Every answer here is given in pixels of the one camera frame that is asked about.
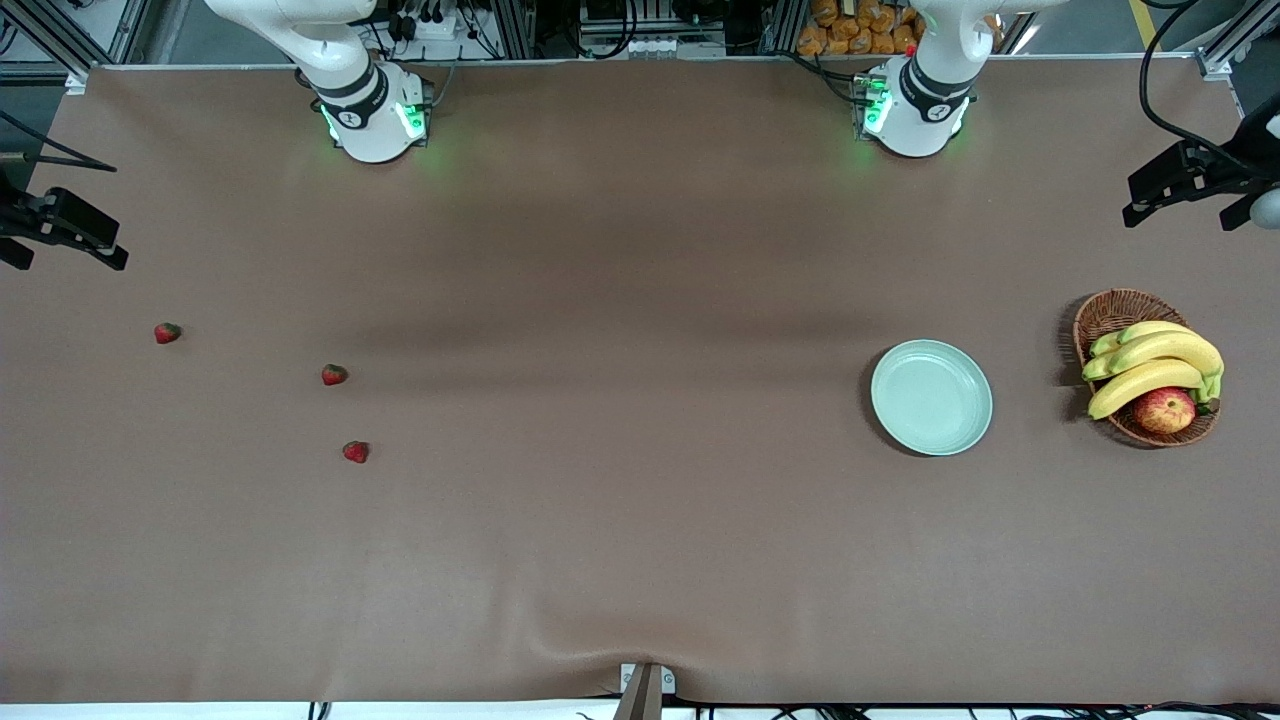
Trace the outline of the aluminium frame profile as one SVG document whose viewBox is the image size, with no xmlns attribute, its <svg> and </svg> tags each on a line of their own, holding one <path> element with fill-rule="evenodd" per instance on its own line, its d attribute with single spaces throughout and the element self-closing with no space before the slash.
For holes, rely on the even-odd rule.
<svg viewBox="0 0 1280 720">
<path fill-rule="evenodd" d="M 1207 81 L 1226 79 L 1233 61 L 1242 61 L 1252 44 L 1280 27 L 1280 0 L 1242 0 L 1239 10 L 1193 42 L 1199 74 Z"/>
<path fill-rule="evenodd" d="M 12 22 L 67 78 L 65 94 L 83 95 L 90 72 L 102 61 L 97 44 L 50 0 L 0 0 Z"/>
</svg>

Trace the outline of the brown wicker basket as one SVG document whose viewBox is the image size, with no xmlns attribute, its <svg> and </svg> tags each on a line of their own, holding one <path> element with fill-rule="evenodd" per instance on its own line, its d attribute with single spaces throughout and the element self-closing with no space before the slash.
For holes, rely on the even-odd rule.
<svg viewBox="0 0 1280 720">
<path fill-rule="evenodd" d="M 1084 365 L 1094 359 L 1091 356 L 1092 343 L 1103 334 L 1124 329 L 1138 322 L 1174 322 L 1190 328 L 1188 320 L 1171 305 L 1152 293 L 1139 290 L 1106 290 L 1085 299 L 1078 307 L 1071 322 L 1071 346 L 1083 370 Z M 1202 389 L 1187 389 L 1194 398 L 1198 409 L 1197 419 L 1184 430 L 1172 436 L 1153 436 L 1142 430 L 1133 419 L 1133 400 L 1117 413 L 1100 421 L 1107 421 L 1116 432 L 1139 445 L 1151 447 L 1171 448 L 1193 445 L 1203 439 L 1217 424 L 1220 419 L 1220 398 L 1222 375 L 1203 377 Z M 1107 380 L 1084 380 L 1091 392 L 1094 392 Z"/>
</svg>

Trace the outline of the red apple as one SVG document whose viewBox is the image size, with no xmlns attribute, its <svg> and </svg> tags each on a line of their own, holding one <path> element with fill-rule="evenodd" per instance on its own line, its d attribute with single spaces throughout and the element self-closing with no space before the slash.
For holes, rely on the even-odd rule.
<svg viewBox="0 0 1280 720">
<path fill-rule="evenodd" d="M 1198 409 L 1187 389 L 1165 387 L 1137 398 L 1132 404 L 1132 415 L 1142 430 L 1153 436 L 1172 436 L 1197 419 Z"/>
</svg>

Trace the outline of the white power strip with plugs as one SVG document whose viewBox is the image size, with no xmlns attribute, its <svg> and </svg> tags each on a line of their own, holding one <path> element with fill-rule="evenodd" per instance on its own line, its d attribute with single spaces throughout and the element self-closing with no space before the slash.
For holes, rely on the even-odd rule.
<svg viewBox="0 0 1280 720">
<path fill-rule="evenodd" d="M 384 5 L 387 32 L 394 42 L 454 37 L 456 0 L 385 0 Z"/>
</svg>

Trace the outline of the brown table cloth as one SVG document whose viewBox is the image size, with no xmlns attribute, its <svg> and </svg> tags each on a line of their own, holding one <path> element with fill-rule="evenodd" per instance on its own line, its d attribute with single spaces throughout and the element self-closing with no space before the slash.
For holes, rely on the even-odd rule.
<svg viewBox="0 0 1280 720">
<path fill-rule="evenodd" d="M 116 173 L 32 183 L 128 268 L 0 268 L 0 703 L 595 696 L 646 660 L 703 702 L 1280 703 L 1280 233 L 1221 199 L 1125 228 L 1172 141 L 1135 94 L 993 61 L 904 160 L 787 61 L 465 67 L 370 167 L 288 70 L 96 72 L 52 135 Z M 1220 351 L 1203 439 L 1089 418 L 1106 290 Z M 966 452 L 870 406 L 922 338 L 989 380 Z"/>
</svg>

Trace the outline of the yellow banana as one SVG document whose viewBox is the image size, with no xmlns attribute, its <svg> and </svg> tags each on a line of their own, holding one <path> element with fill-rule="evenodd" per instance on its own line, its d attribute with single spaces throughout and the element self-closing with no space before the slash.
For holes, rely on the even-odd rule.
<svg viewBox="0 0 1280 720">
<path fill-rule="evenodd" d="M 1204 379 L 1189 363 L 1158 359 L 1143 363 L 1107 379 L 1092 397 L 1088 415 L 1102 420 L 1142 395 L 1162 388 L 1202 389 Z"/>
<path fill-rule="evenodd" d="M 1162 322 L 1162 320 L 1138 322 L 1124 329 L 1103 334 L 1102 337 L 1096 340 L 1091 346 L 1091 356 L 1098 357 L 1101 355 L 1114 352 L 1120 346 L 1133 340 L 1138 340 L 1140 337 L 1148 334 L 1156 334 L 1160 332 L 1192 333 L 1189 328 L 1174 322 Z"/>
<path fill-rule="evenodd" d="M 1187 363 L 1206 378 L 1221 375 L 1225 370 L 1220 351 L 1207 340 L 1190 332 L 1161 331 L 1130 340 L 1089 360 L 1082 377 L 1084 380 L 1103 380 L 1162 359 Z"/>
</svg>

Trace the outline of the pile of orange bread rolls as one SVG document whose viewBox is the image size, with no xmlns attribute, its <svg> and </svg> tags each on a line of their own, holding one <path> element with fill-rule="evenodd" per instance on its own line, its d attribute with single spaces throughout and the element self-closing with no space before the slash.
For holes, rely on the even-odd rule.
<svg viewBox="0 0 1280 720">
<path fill-rule="evenodd" d="M 806 9 L 800 56 L 911 54 L 927 29 L 908 0 L 808 0 Z"/>
</svg>

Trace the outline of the pale green round plate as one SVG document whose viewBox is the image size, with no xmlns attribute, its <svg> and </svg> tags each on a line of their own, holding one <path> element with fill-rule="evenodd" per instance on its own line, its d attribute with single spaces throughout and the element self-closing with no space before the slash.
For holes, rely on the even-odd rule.
<svg viewBox="0 0 1280 720">
<path fill-rule="evenodd" d="M 979 364 L 938 340 L 909 340 L 888 348 L 870 375 L 870 406 L 879 425 L 904 448 L 947 457 L 986 436 L 995 396 Z"/>
</svg>

